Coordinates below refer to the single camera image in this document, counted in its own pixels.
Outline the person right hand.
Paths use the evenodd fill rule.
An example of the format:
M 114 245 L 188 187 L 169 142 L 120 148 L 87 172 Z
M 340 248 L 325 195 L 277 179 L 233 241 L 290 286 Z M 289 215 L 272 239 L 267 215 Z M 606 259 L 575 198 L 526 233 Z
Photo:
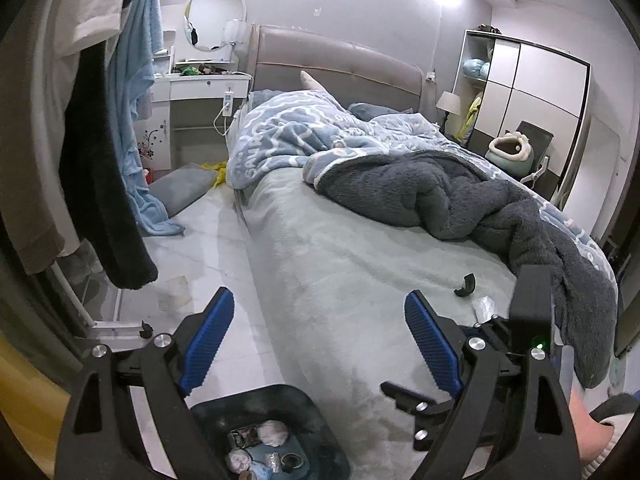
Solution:
M 593 462 L 610 443 L 614 427 L 596 422 L 587 411 L 580 391 L 570 392 L 570 417 L 572 418 L 578 453 L 583 465 Z

